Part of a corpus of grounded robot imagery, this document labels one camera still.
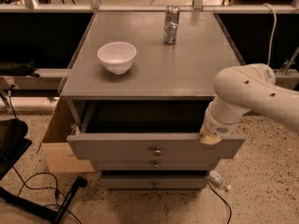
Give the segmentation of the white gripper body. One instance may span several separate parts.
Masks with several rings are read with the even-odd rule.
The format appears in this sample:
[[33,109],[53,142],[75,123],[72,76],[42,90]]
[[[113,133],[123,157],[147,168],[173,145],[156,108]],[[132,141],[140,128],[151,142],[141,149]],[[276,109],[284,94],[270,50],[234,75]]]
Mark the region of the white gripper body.
[[202,125],[203,138],[223,138],[231,134],[239,120],[249,110],[230,105],[223,100],[213,100],[207,107]]

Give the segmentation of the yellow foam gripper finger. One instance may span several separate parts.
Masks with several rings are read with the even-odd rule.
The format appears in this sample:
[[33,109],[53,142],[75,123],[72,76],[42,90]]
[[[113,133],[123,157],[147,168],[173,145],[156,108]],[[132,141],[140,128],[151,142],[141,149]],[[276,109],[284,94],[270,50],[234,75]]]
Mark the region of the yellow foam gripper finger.
[[216,145],[221,141],[221,138],[212,133],[205,133],[202,135],[200,142],[205,145]]

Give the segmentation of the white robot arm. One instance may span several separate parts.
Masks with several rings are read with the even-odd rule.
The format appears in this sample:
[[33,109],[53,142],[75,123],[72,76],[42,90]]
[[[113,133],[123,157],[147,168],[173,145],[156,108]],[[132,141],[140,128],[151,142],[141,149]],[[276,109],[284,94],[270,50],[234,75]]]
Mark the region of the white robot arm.
[[200,142],[215,145],[231,134],[249,111],[262,114],[299,133],[299,92],[276,85],[266,64],[233,66],[214,78],[216,96],[208,105]]

